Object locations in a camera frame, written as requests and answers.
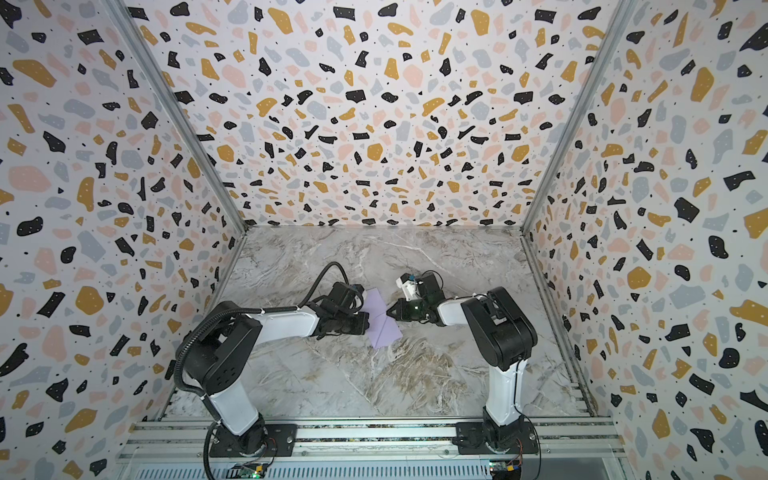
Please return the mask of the lilac square paper sheet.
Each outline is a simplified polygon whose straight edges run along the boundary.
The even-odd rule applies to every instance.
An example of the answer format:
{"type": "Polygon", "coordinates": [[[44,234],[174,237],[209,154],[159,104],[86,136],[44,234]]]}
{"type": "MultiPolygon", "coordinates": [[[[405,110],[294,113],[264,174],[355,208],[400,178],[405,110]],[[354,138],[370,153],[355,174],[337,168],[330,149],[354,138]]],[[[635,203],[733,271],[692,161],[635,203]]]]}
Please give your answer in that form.
{"type": "Polygon", "coordinates": [[[365,291],[362,311],[369,314],[366,335],[373,349],[388,347],[402,338],[397,322],[387,314],[387,305],[378,289],[365,291]]]}

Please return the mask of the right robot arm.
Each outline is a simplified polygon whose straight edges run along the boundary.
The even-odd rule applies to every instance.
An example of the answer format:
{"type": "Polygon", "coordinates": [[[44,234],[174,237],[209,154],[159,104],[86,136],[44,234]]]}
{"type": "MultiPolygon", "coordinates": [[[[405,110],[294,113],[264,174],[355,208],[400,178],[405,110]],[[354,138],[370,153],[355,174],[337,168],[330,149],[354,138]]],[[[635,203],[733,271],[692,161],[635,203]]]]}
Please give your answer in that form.
{"type": "Polygon", "coordinates": [[[483,411],[489,443],[500,442],[522,428],[519,396],[523,375],[538,334],[522,309],[503,287],[464,297],[448,297],[434,270],[405,273],[396,280],[402,296],[387,314],[399,322],[466,326],[489,365],[489,393],[483,411]]]}

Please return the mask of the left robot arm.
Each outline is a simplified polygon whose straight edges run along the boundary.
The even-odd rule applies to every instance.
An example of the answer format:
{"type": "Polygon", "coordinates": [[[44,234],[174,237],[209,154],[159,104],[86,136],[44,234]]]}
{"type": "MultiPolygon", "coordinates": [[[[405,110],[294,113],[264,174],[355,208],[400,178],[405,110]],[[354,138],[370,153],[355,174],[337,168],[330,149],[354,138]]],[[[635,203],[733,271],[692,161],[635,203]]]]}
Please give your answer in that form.
{"type": "Polygon", "coordinates": [[[257,434],[263,415],[241,381],[254,348],[290,338],[363,335],[369,328],[363,306],[363,286],[342,282],[334,283],[328,294],[296,306],[255,308],[222,302],[177,349],[175,386],[201,399],[228,433],[257,434]]]}

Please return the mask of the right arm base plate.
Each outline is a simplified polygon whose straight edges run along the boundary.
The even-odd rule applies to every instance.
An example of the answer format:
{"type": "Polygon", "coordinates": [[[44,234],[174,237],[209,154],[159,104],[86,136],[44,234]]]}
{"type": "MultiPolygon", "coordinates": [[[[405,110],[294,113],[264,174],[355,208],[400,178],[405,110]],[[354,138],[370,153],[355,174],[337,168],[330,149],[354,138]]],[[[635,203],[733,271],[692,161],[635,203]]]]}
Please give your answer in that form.
{"type": "Polygon", "coordinates": [[[534,428],[523,419],[504,426],[492,420],[482,422],[459,422],[455,425],[452,444],[462,455],[537,454],[539,445],[534,428]]]}

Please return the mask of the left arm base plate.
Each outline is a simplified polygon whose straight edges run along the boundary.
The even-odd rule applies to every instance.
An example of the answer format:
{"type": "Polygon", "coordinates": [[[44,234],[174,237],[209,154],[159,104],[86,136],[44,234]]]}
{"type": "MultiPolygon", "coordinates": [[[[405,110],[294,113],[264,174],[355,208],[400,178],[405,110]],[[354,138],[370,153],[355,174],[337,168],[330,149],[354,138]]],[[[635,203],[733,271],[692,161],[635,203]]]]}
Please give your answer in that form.
{"type": "Polygon", "coordinates": [[[255,424],[237,436],[221,425],[212,436],[209,456],[237,459],[290,457],[297,431],[298,426],[293,423],[255,424]]]}

